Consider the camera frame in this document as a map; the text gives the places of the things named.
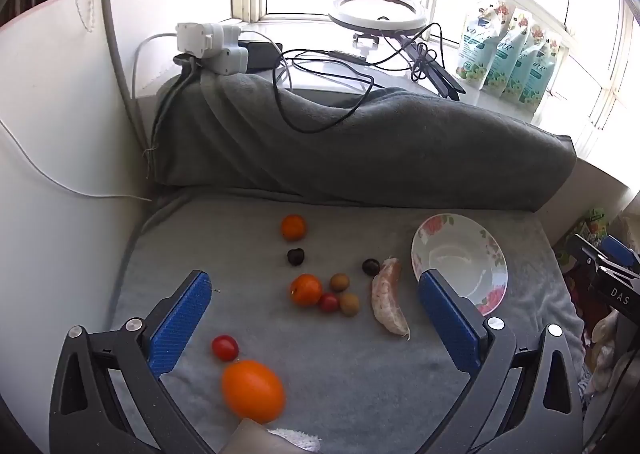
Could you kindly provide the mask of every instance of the detergent pouch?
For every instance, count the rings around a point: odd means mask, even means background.
[[[516,104],[520,101],[520,95],[529,80],[529,72],[533,62],[543,44],[545,44],[545,31],[540,25],[532,25],[527,42],[516,59],[513,71],[507,80],[507,86],[502,93],[503,99]]]
[[[556,67],[556,60],[558,60],[559,48],[560,37],[557,34],[549,34],[531,66],[527,84],[522,90],[518,102],[532,113],[540,105],[542,95],[545,94],[546,85],[551,80]]]
[[[507,80],[516,60],[531,32],[532,18],[529,12],[516,9],[509,24],[507,35],[498,43],[494,62],[484,80],[482,90],[499,97],[507,86]]]
[[[467,15],[456,74],[471,86],[482,86],[498,43],[507,33],[513,10],[514,6],[503,0],[477,0],[476,10]]]

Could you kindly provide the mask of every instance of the blue rubber pad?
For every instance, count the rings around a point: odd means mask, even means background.
[[[478,335],[428,271],[420,276],[418,296],[453,363],[474,376],[481,366]]]
[[[149,341],[148,365],[156,378],[172,371],[211,301],[211,280],[200,273]]]
[[[636,262],[634,253],[613,236],[604,236],[600,248],[621,267],[632,268]]]

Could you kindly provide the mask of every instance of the orange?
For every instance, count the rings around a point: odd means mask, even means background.
[[[301,240],[306,234],[306,222],[298,214],[289,214],[282,220],[280,231],[287,241]]]
[[[302,274],[291,283],[289,294],[299,306],[313,306],[322,296],[322,283],[315,275]]]
[[[285,393],[278,376],[255,360],[241,360],[222,373],[222,395],[239,418],[258,423],[275,420],[284,410]]]

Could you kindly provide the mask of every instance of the gray blanket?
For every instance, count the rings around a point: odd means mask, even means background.
[[[299,127],[344,114],[281,93]],[[569,137],[399,89],[374,91],[343,123],[305,135],[280,116],[270,82],[206,70],[159,108],[150,158],[162,185],[262,189],[312,203],[529,211],[554,195],[576,159]]]
[[[214,293],[175,370],[162,380],[213,449],[219,450],[239,423],[220,394],[224,365],[210,353],[215,336],[230,334],[238,340],[241,358],[263,362],[284,383],[287,406],[270,424],[273,428],[319,436],[324,454],[412,454],[468,381],[455,369],[417,300],[410,266],[414,232],[436,212],[221,195],[203,195],[186,205],[178,201],[155,214],[138,238],[112,327],[145,316],[192,269],[202,269],[220,293]],[[458,212],[484,225],[504,252],[509,281],[494,315],[520,338],[559,323],[579,373],[582,321],[536,216]],[[279,234],[280,220],[288,213],[302,214],[308,222],[307,237],[295,245],[306,252],[299,268],[288,265],[291,246]],[[409,341],[391,335],[374,319],[370,278],[360,269],[367,257],[388,256],[399,257],[403,265],[399,300],[411,327]],[[348,274],[350,290],[362,303],[360,313],[347,319],[293,305],[287,289],[303,272],[324,282],[336,272]],[[116,389],[138,436],[152,442],[122,380],[116,380]],[[498,424],[493,420],[481,439],[488,439]]]

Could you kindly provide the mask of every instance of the white floral plate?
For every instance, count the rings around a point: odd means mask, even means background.
[[[437,214],[425,221],[411,244],[416,279],[437,269],[482,315],[498,307],[507,289],[507,263],[494,237],[472,219]]]

